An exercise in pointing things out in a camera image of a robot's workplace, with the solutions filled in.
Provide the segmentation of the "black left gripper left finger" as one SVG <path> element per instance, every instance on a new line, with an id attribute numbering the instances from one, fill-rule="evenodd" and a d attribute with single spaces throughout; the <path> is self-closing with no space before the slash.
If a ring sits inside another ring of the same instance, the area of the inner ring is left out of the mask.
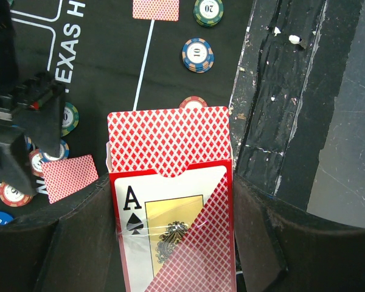
<path id="1" fill-rule="evenodd" d="M 0 291 L 103 291 L 115 230 L 108 175 L 0 225 Z"/>

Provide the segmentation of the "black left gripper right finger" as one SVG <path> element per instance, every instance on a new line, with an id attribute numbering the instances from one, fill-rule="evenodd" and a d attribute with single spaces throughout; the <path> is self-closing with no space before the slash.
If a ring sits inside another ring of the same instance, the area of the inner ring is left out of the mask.
<path id="1" fill-rule="evenodd" d="M 365 291 L 365 228 L 309 214 L 239 175 L 233 192 L 248 291 Z"/>

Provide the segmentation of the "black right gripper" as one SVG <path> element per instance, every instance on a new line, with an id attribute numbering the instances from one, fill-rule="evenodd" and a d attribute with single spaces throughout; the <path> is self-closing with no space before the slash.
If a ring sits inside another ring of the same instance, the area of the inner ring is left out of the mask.
<path id="1" fill-rule="evenodd" d="M 14 38 L 10 4 L 0 1 L 0 181 L 35 196 L 25 137 L 58 155 L 66 87 L 47 71 L 20 82 Z"/>

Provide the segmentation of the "red backed playing card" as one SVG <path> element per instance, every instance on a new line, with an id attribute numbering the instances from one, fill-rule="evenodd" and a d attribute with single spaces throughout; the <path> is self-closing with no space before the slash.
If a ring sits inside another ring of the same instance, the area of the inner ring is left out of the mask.
<path id="1" fill-rule="evenodd" d="M 44 162 L 41 167 L 50 204 L 84 189 L 99 178 L 91 155 Z"/>

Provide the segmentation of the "red playing card deck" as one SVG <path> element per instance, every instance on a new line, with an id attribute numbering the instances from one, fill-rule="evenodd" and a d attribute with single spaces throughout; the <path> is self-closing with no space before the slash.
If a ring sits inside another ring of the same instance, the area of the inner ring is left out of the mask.
<path id="1" fill-rule="evenodd" d="M 235 291 L 232 155 L 223 106 L 108 115 L 127 291 Z"/>

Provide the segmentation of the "green poker chip stack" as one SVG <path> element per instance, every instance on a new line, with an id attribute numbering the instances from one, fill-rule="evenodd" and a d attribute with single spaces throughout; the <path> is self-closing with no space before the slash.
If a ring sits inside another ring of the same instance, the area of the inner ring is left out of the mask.
<path id="1" fill-rule="evenodd" d="M 197 23 L 203 27 L 217 25 L 224 13 L 224 6 L 221 0 L 196 0 L 193 15 Z"/>

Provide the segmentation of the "red poker chip stack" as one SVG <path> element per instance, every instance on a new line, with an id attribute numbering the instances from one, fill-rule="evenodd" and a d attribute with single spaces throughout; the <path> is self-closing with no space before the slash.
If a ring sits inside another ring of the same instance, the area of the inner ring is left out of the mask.
<path id="1" fill-rule="evenodd" d="M 179 108 L 202 108 L 207 107 L 206 101 L 199 96 L 190 96 L 185 98 L 179 105 Z"/>

